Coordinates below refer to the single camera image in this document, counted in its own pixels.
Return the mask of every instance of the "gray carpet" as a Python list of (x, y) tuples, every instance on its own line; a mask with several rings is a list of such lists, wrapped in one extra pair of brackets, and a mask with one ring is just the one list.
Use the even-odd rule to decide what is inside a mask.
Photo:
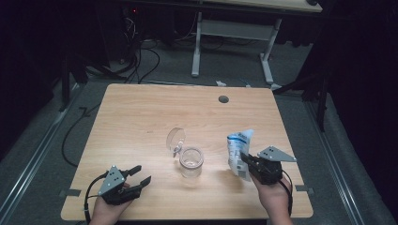
[[(222, 81), (227, 86), (245, 86), (249, 83), (253, 87), (268, 87), (258, 57), (261, 52), (259, 49), (262, 49), (265, 43), (254, 42), (246, 45), (237, 45), (237, 43), (245, 43), (245, 41), (231, 40), (231, 43), (223, 44), (220, 48), (218, 43), (204, 43), (205, 49), (202, 51), (198, 78), (191, 77), (192, 45), (179, 44), (167, 47), (158, 44), (152, 50), (159, 54), (161, 61), (159, 66), (145, 77), (143, 83), (216, 85), (216, 81)], [(145, 47), (151, 46), (155, 46), (155, 42), (145, 43)], [(294, 48), (288, 43), (276, 45), (269, 61), (275, 82), (287, 84), (294, 81), (310, 49), (311, 47)], [(156, 64), (157, 56), (153, 52), (142, 50), (139, 75), (142, 77)], [(30, 183), (28, 182), (25, 192), (22, 191), (22, 197), (16, 201), (18, 204), (15, 210), (10, 210), (8, 224), (76, 224), (76, 221), (64, 221), (60, 217), (65, 200), (63, 191), (69, 188), (75, 173), (75, 168), (62, 157), (62, 143), (71, 126), (81, 118), (84, 108), (89, 110), (99, 104), (106, 86), (115, 82), (93, 76), (90, 77), (86, 86), (78, 89), (82, 92), (75, 98), (68, 113), (65, 114), (65, 118), (47, 148), (45, 158), (38, 164), (37, 171), (33, 172), (33, 179)], [(0, 173), (3, 181), (3, 188), (0, 190), (1, 202), (8, 199), (8, 194), (23, 174), (30, 158), (35, 154), (48, 127), (60, 115), (58, 111), (61, 107), (60, 85), (55, 87), (54, 93), (54, 99), (36, 115), (11, 152), (0, 163), (0, 169), (3, 171)], [(276, 100), (314, 208), (312, 217), (295, 219), (295, 224), (351, 224), (350, 216), (324, 153), (324, 143), (309, 113), (309, 105), (313, 103), (302, 102), (298, 92), (276, 96)], [(96, 113), (97, 110), (94, 110), (71, 130), (65, 142), (65, 155), (70, 162), (79, 162)], [(396, 224), (386, 206), (381, 202), (372, 181), (347, 139), (330, 97), (325, 117), (325, 129), (326, 132), (322, 135), (327, 138), (344, 172), (344, 177), (360, 210), (363, 224)]]

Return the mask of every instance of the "cable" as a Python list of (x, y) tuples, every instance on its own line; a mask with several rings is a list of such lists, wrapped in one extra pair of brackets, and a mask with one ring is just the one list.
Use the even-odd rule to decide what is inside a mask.
[(138, 84), (141, 84), (141, 82), (143, 81), (143, 79), (144, 79), (147, 75), (149, 75), (149, 73), (151, 73), (153, 70), (155, 70), (155, 69), (158, 67), (159, 63), (161, 62), (161, 57), (160, 57), (155, 51), (150, 50), (150, 49), (146, 49), (146, 50), (147, 50), (147, 51), (150, 51), (150, 52), (153, 52), (153, 53), (158, 57), (158, 62), (156, 63), (156, 65), (155, 65), (151, 70), (149, 70), (141, 79), (138, 80)]
[(74, 124), (68, 129), (68, 132), (67, 132), (67, 134), (66, 134), (65, 137), (64, 137), (64, 141), (62, 142), (62, 146), (61, 146), (62, 157), (64, 158), (64, 160), (65, 160), (69, 165), (71, 165), (71, 166), (73, 166), (73, 167), (77, 167), (77, 164), (71, 162), (71, 161), (67, 158), (67, 156), (66, 156), (66, 154), (65, 154), (65, 144), (66, 144), (66, 142), (67, 142), (67, 138), (68, 138), (69, 134), (72, 132), (72, 130), (74, 129), (74, 127), (75, 127), (83, 118), (87, 117), (92, 111), (94, 111), (95, 109), (97, 109), (99, 105), (100, 105), (100, 103), (99, 103), (98, 105), (94, 106), (93, 108), (91, 108), (89, 111), (84, 112), (84, 113), (82, 114), (82, 116), (81, 116), (78, 120), (76, 120), (76, 121), (74, 122)]
[(99, 181), (102, 178), (105, 178), (108, 175), (108, 171), (105, 172), (103, 175), (100, 175), (99, 177), (97, 177), (96, 179), (93, 180), (93, 182), (91, 182), (91, 184), (88, 186), (87, 192), (85, 193), (85, 198), (84, 198), (84, 216), (85, 216), (85, 222), (87, 224), (90, 223), (91, 221), (91, 216), (90, 216), (90, 211), (88, 209), (88, 195), (90, 194), (90, 190), (93, 187), (93, 185)]
[(138, 64), (135, 66), (134, 71), (133, 71), (133, 72), (129, 75), (129, 77), (125, 80), (125, 83), (128, 83), (129, 80), (130, 80), (130, 83), (131, 83), (131, 82), (133, 81), (135, 75), (137, 75), (137, 81), (140, 80), (140, 76), (138, 75), (138, 67), (141, 65), (141, 58), (142, 58), (142, 57), (141, 57), (141, 46), (140, 46), (140, 48), (139, 48), (138, 54), (139, 54), (139, 57), (138, 57), (138, 59), (137, 59)]
[(284, 190), (286, 190), (287, 196), (288, 196), (288, 212), (289, 212), (289, 216), (292, 215), (292, 208), (293, 208), (293, 184), (292, 184), (292, 179), (290, 178), (289, 174), (287, 174), (286, 171), (283, 171), (284, 174), (286, 174), (287, 178), (289, 178), (289, 182), (290, 182), (290, 189), (287, 188), (287, 186), (281, 181), (279, 180), (278, 183), (282, 185), (282, 187), (284, 188)]

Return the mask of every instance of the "desk leg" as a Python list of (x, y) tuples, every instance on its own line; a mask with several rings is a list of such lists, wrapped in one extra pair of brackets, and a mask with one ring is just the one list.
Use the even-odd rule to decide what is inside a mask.
[(202, 12), (198, 12), (198, 23), (196, 25), (196, 46), (195, 52), (193, 53), (193, 62), (192, 62), (192, 76), (199, 76), (199, 67), (200, 67), (200, 37), (202, 36)]
[(263, 65), (264, 76), (266, 77), (266, 82), (268, 84), (273, 84), (273, 78), (271, 74), (271, 70), (269, 69), (268, 58), (271, 53), (272, 46), (275, 42), (276, 36), (279, 32), (279, 27), (281, 26), (282, 19), (276, 20), (272, 32), (269, 37), (268, 45), (263, 53), (260, 54), (261, 64)]

